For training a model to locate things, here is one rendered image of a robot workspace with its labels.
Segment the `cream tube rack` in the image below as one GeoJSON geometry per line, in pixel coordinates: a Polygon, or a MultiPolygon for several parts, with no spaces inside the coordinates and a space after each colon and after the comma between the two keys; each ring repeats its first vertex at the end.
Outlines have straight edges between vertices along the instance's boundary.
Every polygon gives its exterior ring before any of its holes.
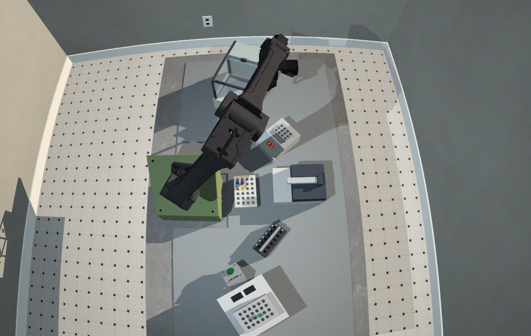
{"type": "Polygon", "coordinates": [[[234,176],[235,209],[257,208],[256,175],[234,176]],[[235,184],[239,181],[239,185],[235,184]],[[241,181],[244,181],[244,190],[241,190],[241,181]]]}

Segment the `dark grey bench mat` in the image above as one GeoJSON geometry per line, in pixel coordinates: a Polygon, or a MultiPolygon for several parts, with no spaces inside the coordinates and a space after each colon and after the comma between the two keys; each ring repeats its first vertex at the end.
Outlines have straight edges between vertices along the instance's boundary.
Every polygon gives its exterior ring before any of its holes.
{"type": "MultiPolygon", "coordinates": [[[[251,140],[228,174],[228,228],[173,228],[175,336],[240,336],[219,305],[231,292],[220,271],[237,265],[263,275],[289,317],[257,336],[354,336],[348,221],[340,152],[324,60],[278,71],[262,112],[283,118],[301,138],[272,162],[251,140]],[[323,203],[273,204],[272,168],[324,164],[323,203]],[[257,208],[235,209],[234,176],[256,175],[257,208]],[[253,246],[273,222],[287,232],[264,258],[253,246]]],[[[211,79],[222,60],[186,63],[177,154],[202,154],[218,123],[211,79]]]]}

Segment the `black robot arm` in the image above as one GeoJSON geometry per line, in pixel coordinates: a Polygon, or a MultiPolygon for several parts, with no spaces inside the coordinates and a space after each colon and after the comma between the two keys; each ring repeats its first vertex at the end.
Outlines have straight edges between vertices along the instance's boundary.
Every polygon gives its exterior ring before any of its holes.
{"type": "Polygon", "coordinates": [[[203,153],[193,164],[173,162],[160,195],[188,211],[200,194],[198,188],[220,169],[232,169],[249,142],[259,140],[269,120],[262,103],[271,81],[278,79],[279,70],[291,78],[298,74],[298,61],[286,60],[290,54],[287,44],[288,38],[282,34],[264,41],[258,67],[244,93],[238,96],[230,90],[214,114],[220,119],[204,143],[203,153]]]}

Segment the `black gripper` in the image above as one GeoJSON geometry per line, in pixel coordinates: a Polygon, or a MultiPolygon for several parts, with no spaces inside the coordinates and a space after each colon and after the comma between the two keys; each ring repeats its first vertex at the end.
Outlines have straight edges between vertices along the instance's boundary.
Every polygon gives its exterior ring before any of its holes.
{"type": "Polygon", "coordinates": [[[273,79],[267,91],[273,89],[276,86],[276,84],[277,84],[277,79],[273,79]]]}

